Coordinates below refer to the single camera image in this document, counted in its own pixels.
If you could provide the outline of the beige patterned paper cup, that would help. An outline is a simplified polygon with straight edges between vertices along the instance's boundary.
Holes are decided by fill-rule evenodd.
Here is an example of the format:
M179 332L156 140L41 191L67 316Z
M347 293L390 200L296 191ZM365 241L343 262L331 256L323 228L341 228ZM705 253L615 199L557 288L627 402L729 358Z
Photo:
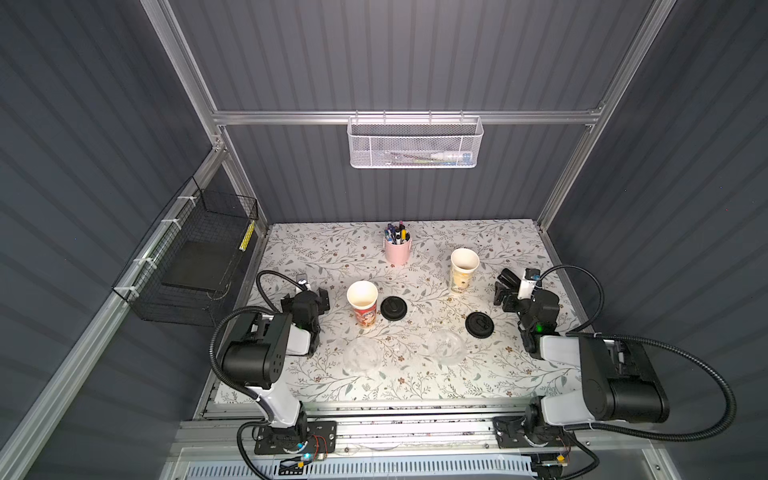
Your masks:
M469 248L458 248L451 253L450 262L451 290L457 293L466 291L480 265L478 254Z

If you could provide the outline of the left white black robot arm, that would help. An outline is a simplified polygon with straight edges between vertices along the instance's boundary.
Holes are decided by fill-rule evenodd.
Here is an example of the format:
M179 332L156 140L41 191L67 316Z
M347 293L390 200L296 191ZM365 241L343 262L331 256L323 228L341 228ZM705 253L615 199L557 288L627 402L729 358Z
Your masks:
M291 284L296 292L275 304L262 286L265 276ZM208 351L211 370L220 383L256 402L264 426L296 429L306 413L281 381L282 372L287 358L310 358L317 351L329 294L274 270L258 272L254 285L264 304L235 309L216 325Z

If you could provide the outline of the red patterned paper cup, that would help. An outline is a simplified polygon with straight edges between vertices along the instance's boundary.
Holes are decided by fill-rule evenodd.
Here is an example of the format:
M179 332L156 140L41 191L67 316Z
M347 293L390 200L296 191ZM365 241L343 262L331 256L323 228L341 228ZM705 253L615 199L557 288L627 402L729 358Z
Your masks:
M378 289L370 281L356 281L347 290L347 301L354 310L356 322L363 328L375 324L378 307Z

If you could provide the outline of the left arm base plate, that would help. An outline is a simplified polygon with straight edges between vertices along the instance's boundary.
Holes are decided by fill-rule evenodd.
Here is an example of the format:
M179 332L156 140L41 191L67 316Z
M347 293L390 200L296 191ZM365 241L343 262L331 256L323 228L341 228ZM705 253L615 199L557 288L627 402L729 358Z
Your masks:
M336 449L338 424L310 421L290 428L264 427L255 434L256 455L329 454Z

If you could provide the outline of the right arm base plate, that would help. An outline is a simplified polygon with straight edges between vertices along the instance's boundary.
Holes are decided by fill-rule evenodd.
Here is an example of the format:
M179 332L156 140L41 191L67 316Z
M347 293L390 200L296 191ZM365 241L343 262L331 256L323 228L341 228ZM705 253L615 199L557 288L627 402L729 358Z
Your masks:
M493 432L500 448L544 448L562 446L569 450L573 442L565 430L527 417L499 416L492 420Z

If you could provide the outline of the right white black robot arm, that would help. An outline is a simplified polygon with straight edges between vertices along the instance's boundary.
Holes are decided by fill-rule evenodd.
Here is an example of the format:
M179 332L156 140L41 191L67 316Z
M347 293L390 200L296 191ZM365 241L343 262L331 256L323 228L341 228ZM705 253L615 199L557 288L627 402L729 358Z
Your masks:
M546 446L557 438L583 430L600 430L662 442L693 442L723 433L734 422L737 400L733 389L713 367L674 345L632 335L589 333L588 319L560 334L557 319L560 299L543 286L555 267L526 269L518 276L505 268L497 276L493 303L518 317L525 352L535 360L577 368L580 387L566 394L534 398L523 415L500 417L498 430L508 423L533 446ZM648 424L667 421L671 412L661 379L647 353L655 348L679 356L700 368L719 387L724 412L711 426L690 433L659 433Z

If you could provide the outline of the clear leak-proof film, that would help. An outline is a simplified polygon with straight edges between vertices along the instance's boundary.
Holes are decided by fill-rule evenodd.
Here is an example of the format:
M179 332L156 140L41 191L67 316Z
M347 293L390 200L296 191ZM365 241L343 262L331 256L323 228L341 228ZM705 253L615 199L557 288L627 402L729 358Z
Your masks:
M345 348L342 366L350 374L370 373L382 365L379 344L372 338L356 338Z
M464 340L450 330L439 330L426 340L427 355L442 365L457 365L466 357Z

